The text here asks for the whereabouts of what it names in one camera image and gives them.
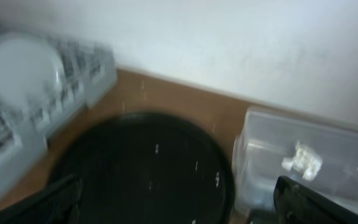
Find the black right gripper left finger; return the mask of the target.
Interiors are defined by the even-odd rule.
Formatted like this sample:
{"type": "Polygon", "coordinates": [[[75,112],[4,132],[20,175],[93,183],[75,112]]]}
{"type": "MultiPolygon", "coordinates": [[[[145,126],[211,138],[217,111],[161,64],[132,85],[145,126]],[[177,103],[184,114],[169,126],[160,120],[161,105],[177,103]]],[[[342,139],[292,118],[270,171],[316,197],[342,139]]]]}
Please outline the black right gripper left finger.
{"type": "Polygon", "coordinates": [[[0,224],[76,224],[83,182],[69,175],[0,211],[0,224]]]}

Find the grey round plate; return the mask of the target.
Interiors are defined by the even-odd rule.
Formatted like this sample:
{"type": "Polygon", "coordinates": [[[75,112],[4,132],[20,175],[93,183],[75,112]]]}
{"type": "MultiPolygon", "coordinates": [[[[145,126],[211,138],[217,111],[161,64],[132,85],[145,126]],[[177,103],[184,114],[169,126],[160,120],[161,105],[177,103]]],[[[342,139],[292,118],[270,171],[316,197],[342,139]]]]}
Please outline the grey round plate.
{"type": "Polygon", "coordinates": [[[0,105],[28,111],[31,103],[63,89],[65,71],[55,47],[30,35],[0,35],[0,105]]]}

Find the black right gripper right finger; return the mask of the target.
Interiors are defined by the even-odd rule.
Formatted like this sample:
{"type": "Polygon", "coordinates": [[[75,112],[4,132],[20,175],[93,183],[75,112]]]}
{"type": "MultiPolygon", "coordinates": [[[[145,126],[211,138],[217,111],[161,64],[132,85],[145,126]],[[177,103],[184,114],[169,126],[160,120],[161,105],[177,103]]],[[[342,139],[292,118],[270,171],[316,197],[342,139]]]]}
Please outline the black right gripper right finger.
{"type": "Polygon", "coordinates": [[[277,179],[273,201],[279,224],[358,224],[358,214],[287,176],[277,179]]]}

